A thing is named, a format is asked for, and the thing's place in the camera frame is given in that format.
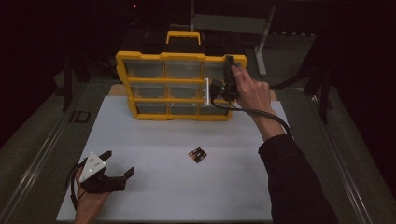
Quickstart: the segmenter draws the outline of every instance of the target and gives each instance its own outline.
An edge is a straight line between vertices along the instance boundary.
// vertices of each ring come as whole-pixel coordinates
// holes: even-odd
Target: white table
[[[280,102],[273,109],[286,120]],[[243,112],[228,121],[137,120],[125,96],[107,96],[81,159],[112,150],[106,175],[135,167],[126,190],[108,198],[100,220],[263,221],[272,218],[267,173],[257,153],[261,144]],[[188,156],[197,147],[207,153],[199,163]],[[57,220],[74,220],[69,195]]]

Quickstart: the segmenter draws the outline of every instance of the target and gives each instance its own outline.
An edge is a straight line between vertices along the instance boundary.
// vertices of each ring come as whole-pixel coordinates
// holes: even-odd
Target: yellow organizer case
[[[171,37],[197,38],[198,32],[170,31]],[[233,55],[235,63],[246,67],[245,55]],[[119,51],[117,71],[128,94],[128,106],[136,119],[228,120],[232,112],[208,105],[207,82],[223,80],[225,55],[203,53],[142,54]],[[219,105],[229,103],[216,99]]]

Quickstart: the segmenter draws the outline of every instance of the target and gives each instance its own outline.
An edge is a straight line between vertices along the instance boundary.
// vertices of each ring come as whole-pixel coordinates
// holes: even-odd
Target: person's right hand
[[[261,110],[276,115],[276,112],[271,107],[271,94],[268,83],[251,78],[245,68],[233,66],[232,71],[239,94],[236,102],[244,109]],[[277,121],[268,119],[263,115],[250,113],[249,115],[259,128],[264,141],[273,136],[285,134],[282,126]]]

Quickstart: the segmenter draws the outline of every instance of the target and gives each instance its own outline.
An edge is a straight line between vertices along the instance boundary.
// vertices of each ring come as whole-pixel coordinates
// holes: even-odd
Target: small electronic component
[[[206,153],[200,148],[196,148],[195,150],[189,152],[189,156],[196,162],[200,162],[206,157]]]

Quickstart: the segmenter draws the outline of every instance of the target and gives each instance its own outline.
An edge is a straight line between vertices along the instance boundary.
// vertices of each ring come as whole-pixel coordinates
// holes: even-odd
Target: person's right arm
[[[262,110],[273,115],[269,86],[250,77],[246,69],[233,66],[239,96],[245,109]],[[303,152],[282,126],[262,115],[249,114],[264,143],[259,154],[268,173],[268,189],[275,224],[337,223],[334,211]]]

